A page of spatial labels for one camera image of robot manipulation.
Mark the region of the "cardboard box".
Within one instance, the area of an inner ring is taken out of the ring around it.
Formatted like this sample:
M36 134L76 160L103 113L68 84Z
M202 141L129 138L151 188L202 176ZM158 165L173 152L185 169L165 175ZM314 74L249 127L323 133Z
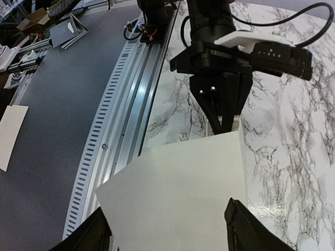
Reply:
M44 32L51 19L44 8L29 14L16 28L26 35Z

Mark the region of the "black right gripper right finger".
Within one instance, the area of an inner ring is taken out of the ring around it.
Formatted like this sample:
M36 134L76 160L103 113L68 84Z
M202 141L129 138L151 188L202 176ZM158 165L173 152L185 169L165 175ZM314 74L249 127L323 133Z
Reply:
M294 250L272 234L239 200L230 198L224 216L229 250Z

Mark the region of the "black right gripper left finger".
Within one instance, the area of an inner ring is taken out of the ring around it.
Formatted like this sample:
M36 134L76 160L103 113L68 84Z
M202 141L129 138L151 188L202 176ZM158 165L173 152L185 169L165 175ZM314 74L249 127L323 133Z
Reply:
M109 250L112 232L101 208L97 208L70 236L51 249Z

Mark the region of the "white paper sheet on floor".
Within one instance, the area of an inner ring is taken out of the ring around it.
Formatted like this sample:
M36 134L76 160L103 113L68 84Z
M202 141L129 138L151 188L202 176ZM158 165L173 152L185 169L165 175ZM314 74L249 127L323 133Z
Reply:
M7 172L9 160L26 116L28 106L7 106L1 119L1 170Z

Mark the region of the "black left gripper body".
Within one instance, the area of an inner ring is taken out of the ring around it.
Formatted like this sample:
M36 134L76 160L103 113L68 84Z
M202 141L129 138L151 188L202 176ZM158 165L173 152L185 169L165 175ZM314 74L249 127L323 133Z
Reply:
M237 47L194 43L170 60L170 71L191 75L234 73L252 75L249 55Z

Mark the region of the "cream letter paper sheet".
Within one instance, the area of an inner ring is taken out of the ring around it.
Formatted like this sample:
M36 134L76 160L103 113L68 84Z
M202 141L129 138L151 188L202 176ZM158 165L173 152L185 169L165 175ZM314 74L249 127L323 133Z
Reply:
M247 201L243 132L153 148L96 189L121 250L227 250L224 212Z

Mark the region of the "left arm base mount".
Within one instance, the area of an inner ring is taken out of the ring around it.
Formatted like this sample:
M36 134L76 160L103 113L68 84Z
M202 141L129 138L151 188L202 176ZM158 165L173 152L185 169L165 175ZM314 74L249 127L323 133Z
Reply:
M140 42L145 44L163 44L166 37L167 27L167 23L159 26L147 25L143 30Z

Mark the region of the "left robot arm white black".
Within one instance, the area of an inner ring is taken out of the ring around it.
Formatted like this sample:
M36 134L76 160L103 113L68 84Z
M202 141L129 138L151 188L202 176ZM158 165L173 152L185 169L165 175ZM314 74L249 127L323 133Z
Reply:
M189 74L192 95L214 134L232 130L253 84L252 68L242 53L214 42L233 33L230 1L187 1L191 45L170 60L172 72Z

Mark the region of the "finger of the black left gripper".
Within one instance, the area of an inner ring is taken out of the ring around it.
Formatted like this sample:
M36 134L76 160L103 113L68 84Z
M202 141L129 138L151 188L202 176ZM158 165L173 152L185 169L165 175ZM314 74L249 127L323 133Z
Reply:
M252 72L224 73L221 89L222 132L230 132L234 117L241 115L244 104L251 90Z
M203 110L214 134L222 133L219 117L222 107L217 76L193 75L189 78L190 91Z

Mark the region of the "grey panel stack on floor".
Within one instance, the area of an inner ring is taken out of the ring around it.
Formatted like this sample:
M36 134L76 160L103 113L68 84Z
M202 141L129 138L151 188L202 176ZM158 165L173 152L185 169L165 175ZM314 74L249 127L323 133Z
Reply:
M49 31L52 47L60 46L64 50L88 33L88 29L72 13L67 20L53 26Z

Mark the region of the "aluminium table front rail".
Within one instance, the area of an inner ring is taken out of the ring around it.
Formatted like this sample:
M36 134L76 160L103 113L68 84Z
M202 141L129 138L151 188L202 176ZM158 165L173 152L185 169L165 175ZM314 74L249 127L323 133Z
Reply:
M69 237L97 207L94 190L109 179L117 163L130 113L156 83L176 17L172 12L163 44L127 41L107 82L87 136L75 177L63 238Z

